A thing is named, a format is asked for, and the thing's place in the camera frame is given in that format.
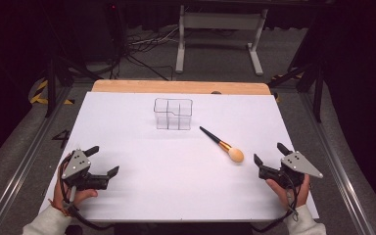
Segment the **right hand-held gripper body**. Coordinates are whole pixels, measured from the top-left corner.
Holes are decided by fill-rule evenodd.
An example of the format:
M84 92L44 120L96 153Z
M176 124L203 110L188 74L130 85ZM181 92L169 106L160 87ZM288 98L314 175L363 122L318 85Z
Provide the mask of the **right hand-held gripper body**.
M322 178L323 174L301 153L292 152L280 160L280 167L258 167L260 179L272 179L283 189L293 189L303 184L305 175Z

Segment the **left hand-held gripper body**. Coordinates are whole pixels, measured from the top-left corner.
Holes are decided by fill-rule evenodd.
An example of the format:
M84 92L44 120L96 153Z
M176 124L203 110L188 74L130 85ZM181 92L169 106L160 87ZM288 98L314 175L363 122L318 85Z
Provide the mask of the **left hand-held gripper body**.
M106 190L110 178L107 175L94 175L89 172L91 162L83 150L76 149L68 157L68 164L62 173L62 180L78 191L87 189Z

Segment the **person's right hand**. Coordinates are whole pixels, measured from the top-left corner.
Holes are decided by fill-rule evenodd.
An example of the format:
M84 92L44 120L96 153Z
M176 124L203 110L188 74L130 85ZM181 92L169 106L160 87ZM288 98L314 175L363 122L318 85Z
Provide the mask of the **person's right hand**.
M285 210L289 208L289 204L295 202L296 207L306 204L309 193L309 176L306 174L303 184L296 189L297 194L293 190L286 190L279 186L274 180L266 179L266 184L277 195L281 205Z

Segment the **person's left hand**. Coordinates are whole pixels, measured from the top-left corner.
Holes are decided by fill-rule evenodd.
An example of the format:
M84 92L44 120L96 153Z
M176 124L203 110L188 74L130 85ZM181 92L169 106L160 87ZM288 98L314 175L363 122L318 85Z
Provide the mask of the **person's left hand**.
M75 197L74 197L74 200L72 201L72 204L75 207L78 207L78 205L82 203L84 200L89 199L89 198L96 198L97 196L98 196L98 192L95 189L77 191L75 193ZM56 211L60 212L64 216L71 216L71 213L69 212L69 210L65 208L63 201L64 201L64 196L62 193L62 187L61 187L60 181L57 181L55 189L54 189L53 200L50 202L51 207L55 209Z

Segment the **black gold makeup brush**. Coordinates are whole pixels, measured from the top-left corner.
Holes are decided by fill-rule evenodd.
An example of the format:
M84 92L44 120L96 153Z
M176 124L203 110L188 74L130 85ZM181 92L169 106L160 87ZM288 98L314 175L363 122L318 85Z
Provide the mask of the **black gold makeup brush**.
M244 154L241 150L232 147L228 143L222 141L220 138L200 126L200 129L214 142L216 143L224 152L226 152L231 161L235 163L241 163L244 160Z

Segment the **white table sheet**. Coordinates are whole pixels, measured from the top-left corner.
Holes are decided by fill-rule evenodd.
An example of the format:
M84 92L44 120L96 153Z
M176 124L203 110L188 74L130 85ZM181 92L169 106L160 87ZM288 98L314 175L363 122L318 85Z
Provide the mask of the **white table sheet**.
M90 171L119 166L106 190L79 212L103 222L265 221L283 214L259 179L254 154L280 165L293 146L271 95L192 94L190 130L157 129L154 94L89 92L65 151L99 146ZM235 163L200 126L241 150Z

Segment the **black tripod stand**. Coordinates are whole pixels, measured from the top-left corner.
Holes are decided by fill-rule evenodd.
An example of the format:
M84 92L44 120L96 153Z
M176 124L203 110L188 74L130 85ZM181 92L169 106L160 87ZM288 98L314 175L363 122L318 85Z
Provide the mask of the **black tripod stand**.
M271 79L267 86L269 88L274 88L290 79L296 75L301 74L302 77L296 85L296 89L300 93L307 93L311 86L314 86L313 102L312 102L312 112L317 122L321 122L320 108L321 99L323 91L323 71L322 71L322 54L317 53L313 59L309 59L302 66L295 69L291 69L283 75L275 75Z
M74 84L74 72L70 71L70 68L92 80L99 80L100 76L90 71L85 65L79 64L71 56L72 43L69 42L70 36L67 33L70 27L64 26L65 18L61 8L64 0L37 1L42 10L46 27L43 31L43 41L47 55L48 107L46 117L49 118L62 104L62 101L57 101L56 83L60 82L63 87L72 87Z

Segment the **clear plastic organizer box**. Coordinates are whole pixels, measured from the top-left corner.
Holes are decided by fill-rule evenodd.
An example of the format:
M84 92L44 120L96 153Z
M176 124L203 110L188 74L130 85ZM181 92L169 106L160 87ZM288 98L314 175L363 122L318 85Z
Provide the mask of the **clear plastic organizer box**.
M157 98L154 103L154 114L157 129L190 130L193 101Z

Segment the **wooden table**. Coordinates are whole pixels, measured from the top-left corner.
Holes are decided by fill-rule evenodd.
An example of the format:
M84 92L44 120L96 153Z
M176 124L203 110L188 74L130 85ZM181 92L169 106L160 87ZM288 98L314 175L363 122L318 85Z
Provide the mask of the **wooden table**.
M105 79L97 80L92 92L270 95L265 83Z

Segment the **black device with red light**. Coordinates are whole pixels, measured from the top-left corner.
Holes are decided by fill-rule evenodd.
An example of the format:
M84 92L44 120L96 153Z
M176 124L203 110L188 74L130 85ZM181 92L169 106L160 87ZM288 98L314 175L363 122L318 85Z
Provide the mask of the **black device with red light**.
M120 59L124 53L124 31L120 8L113 0L106 4L106 20L114 45L115 56Z

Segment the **aluminium floor rail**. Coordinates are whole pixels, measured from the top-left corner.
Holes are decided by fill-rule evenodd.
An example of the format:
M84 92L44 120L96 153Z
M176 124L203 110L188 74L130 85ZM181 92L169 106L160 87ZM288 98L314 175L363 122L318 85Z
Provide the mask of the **aluminium floor rail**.
M359 235L376 235L366 213L354 191L345 169L343 168L339 156L330 145L325 129L321 122L318 122L312 111L312 103L310 97L306 93L299 94L303 103L306 114L309 116L310 122L318 136L321 145L326 153L326 162L332 172L334 180L338 186L343 201L352 218L352 222Z
M33 105L0 148L0 225L21 190L43 139L49 131L70 87L56 94L56 106L46 117L47 106Z

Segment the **white metal stand frame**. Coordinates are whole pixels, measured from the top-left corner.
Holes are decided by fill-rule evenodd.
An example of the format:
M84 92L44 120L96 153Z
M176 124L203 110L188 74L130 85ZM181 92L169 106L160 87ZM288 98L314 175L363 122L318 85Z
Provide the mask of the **white metal stand frame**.
M185 29L231 29L231 30L253 30L255 39L247 44L247 49L252 65L257 76L263 75L262 66L257 52L259 39L263 30L268 10L263 9L257 14L228 14L228 13L191 13L180 6L179 13L179 40L176 55L175 71L183 73L185 58Z

